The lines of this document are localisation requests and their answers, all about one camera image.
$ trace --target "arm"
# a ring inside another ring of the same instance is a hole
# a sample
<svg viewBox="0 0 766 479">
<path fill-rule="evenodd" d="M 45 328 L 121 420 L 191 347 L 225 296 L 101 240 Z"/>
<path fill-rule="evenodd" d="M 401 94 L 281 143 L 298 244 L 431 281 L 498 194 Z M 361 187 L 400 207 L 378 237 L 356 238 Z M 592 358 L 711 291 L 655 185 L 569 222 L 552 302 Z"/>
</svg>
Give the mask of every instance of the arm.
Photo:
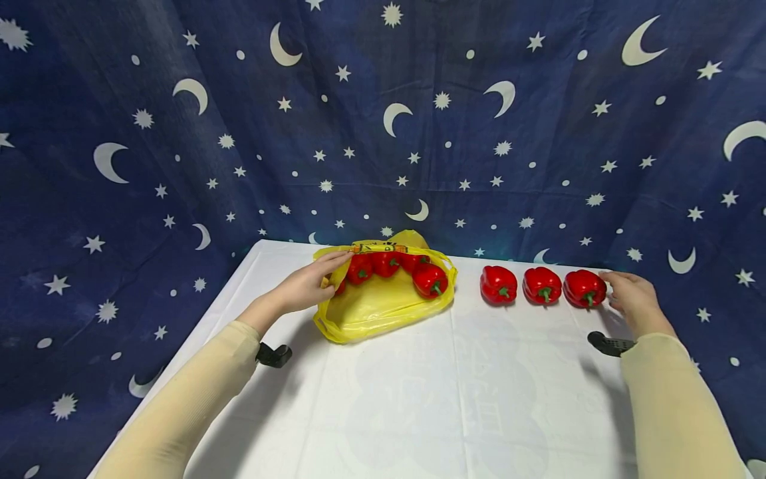
<svg viewBox="0 0 766 479">
<path fill-rule="evenodd" d="M 97 479 L 180 479 L 210 424 L 253 375 L 260 338 L 283 314 L 331 298 L 335 289 L 321 288 L 322 278 L 350 257 L 327 254 L 253 301 L 122 432 Z"/>
</svg>

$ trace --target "forearm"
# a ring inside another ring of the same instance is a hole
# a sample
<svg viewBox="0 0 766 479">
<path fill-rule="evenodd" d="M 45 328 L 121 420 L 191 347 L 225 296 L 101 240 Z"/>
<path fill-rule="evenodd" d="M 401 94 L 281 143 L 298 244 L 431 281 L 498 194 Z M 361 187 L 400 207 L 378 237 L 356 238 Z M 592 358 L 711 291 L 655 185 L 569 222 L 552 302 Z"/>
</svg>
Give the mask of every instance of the forearm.
<svg viewBox="0 0 766 479">
<path fill-rule="evenodd" d="M 707 385 L 681 343 L 661 333 L 623 354 L 641 479 L 739 478 L 742 465 Z"/>
</svg>

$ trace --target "black clip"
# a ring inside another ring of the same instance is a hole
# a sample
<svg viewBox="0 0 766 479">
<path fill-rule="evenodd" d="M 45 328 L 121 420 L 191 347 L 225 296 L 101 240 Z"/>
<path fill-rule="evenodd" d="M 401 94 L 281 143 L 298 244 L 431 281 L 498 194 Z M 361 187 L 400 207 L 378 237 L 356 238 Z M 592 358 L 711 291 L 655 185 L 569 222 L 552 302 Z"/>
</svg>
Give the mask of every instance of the black clip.
<svg viewBox="0 0 766 479">
<path fill-rule="evenodd" d="M 264 366 L 279 369 L 287 364 L 291 357 L 293 357 L 293 350 L 286 344 L 278 347 L 275 351 L 267 344 L 261 343 L 258 354 L 255 355 L 255 360 Z"/>
</svg>

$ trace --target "white dot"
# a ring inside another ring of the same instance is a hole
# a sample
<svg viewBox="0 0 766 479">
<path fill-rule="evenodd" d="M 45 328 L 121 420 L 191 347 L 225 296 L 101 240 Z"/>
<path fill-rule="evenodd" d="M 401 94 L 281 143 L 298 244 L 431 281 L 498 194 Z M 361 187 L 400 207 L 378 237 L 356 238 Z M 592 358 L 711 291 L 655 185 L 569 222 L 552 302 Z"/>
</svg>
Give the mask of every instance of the white dot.
<svg viewBox="0 0 766 479">
<path fill-rule="evenodd" d="M 24 473 L 24 479 L 32 479 L 34 476 L 38 475 L 38 472 L 40 471 L 40 466 L 32 466 L 29 468 L 29 471 L 26 471 Z"/>
</svg>

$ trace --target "yellow plastic bag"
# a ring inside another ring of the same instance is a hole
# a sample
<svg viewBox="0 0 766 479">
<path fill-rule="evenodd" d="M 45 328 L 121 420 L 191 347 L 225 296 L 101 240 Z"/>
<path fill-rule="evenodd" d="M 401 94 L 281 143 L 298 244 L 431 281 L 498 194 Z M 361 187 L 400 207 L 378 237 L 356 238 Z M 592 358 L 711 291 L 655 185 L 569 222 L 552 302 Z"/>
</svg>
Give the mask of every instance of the yellow plastic bag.
<svg viewBox="0 0 766 479">
<path fill-rule="evenodd" d="M 346 282 L 345 292 L 319 304 L 314 322 L 328 340 L 348 343 L 396 330 L 425 317 L 432 316 L 450 305 L 455 296 L 457 269 L 439 251 L 428 249 L 428 244 L 416 231 L 404 230 L 389 241 L 355 241 L 353 246 L 332 246 L 314 254 L 317 259 L 331 251 L 375 252 L 400 251 L 406 254 L 425 254 L 433 264 L 447 274 L 449 285 L 444 293 L 433 299 L 423 298 L 412 284 L 412 276 L 402 268 L 391 277 L 373 274 L 359 286 Z M 336 287 L 349 270 L 344 264 L 330 277 Z"/>
</svg>

